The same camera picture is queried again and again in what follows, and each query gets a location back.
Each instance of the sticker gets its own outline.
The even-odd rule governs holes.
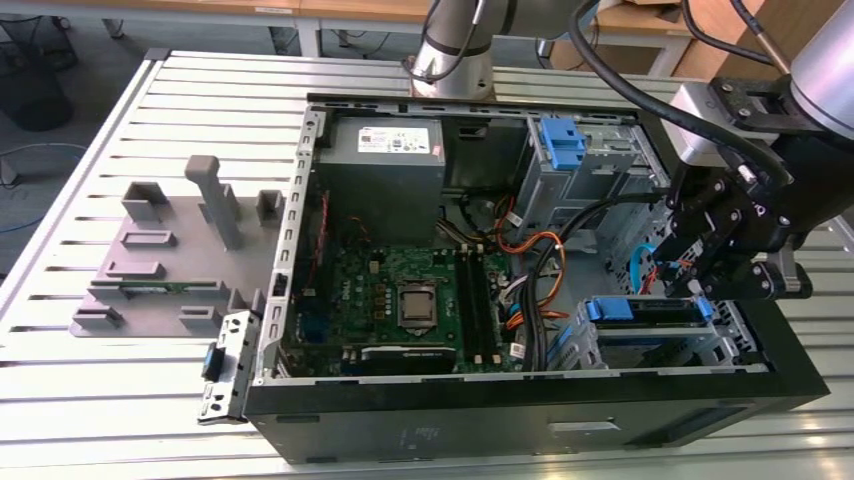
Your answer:
[[[429,154],[425,128],[364,127],[359,130],[359,153]]]
[[[509,356],[524,360],[524,345],[520,343],[509,344]]]
[[[257,13],[277,13],[278,15],[290,15],[293,10],[289,8],[254,7]]]
[[[521,217],[512,212],[507,213],[507,221],[516,227],[521,225]]]

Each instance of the motherboard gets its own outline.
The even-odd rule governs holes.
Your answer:
[[[495,298],[507,258],[476,248],[340,250],[326,312],[300,313],[308,376],[513,371]]]

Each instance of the aluminum extrusion table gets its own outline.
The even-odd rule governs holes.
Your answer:
[[[631,79],[663,100],[679,85]],[[504,102],[625,105],[591,74],[499,68],[495,88]],[[196,426],[206,341],[77,339],[70,315],[124,217],[129,182],[189,194],[185,159],[210,154],[237,195],[288,190],[308,92],[407,95],[407,79],[389,62],[193,52],[144,61],[0,289],[0,467],[18,467],[0,476],[851,478],[854,256],[839,222],[798,252],[815,297],[780,302],[832,394],[683,448],[289,466],[250,425]]]

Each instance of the floor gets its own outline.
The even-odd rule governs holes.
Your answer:
[[[74,46],[80,63],[58,73],[58,79],[74,104],[74,117],[61,128],[42,133],[20,130],[8,118],[0,115],[0,152],[21,145],[41,142],[64,142],[88,145],[109,110],[121,94],[145,51],[152,47],[208,52],[274,54],[269,32],[264,28],[233,25],[198,25],[128,21],[125,37],[112,40],[100,20],[70,18],[68,36]],[[281,32],[284,44],[289,42],[289,53],[298,54],[294,31]],[[416,53],[417,35],[368,32],[351,38],[352,46],[340,48],[339,39],[329,31],[322,35],[326,56],[339,58],[368,58],[399,60]],[[539,68],[532,40],[497,39],[493,43],[496,65]],[[0,188],[0,281],[9,272],[14,260],[34,231],[28,228],[4,230],[37,220],[46,211],[53,198],[74,168],[78,151],[73,148],[33,148],[6,157],[9,165],[21,175],[18,186]]]

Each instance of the green circuit board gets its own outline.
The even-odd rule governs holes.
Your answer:
[[[456,373],[512,371],[516,363],[500,344],[496,312],[491,311],[495,342],[500,360],[475,363],[465,359],[464,328],[460,322],[457,275],[453,249],[387,247],[373,250],[340,251],[331,268],[331,314],[322,343],[347,346],[449,347],[457,352]],[[503,254],[483,255],[485,285],[496,288],[507,273]],[[400,289],[417,286],[435,294],[436,325],[427,329],[399,326]],[[314,376],[336,376],[339,353],[332,349],[310,353]]]

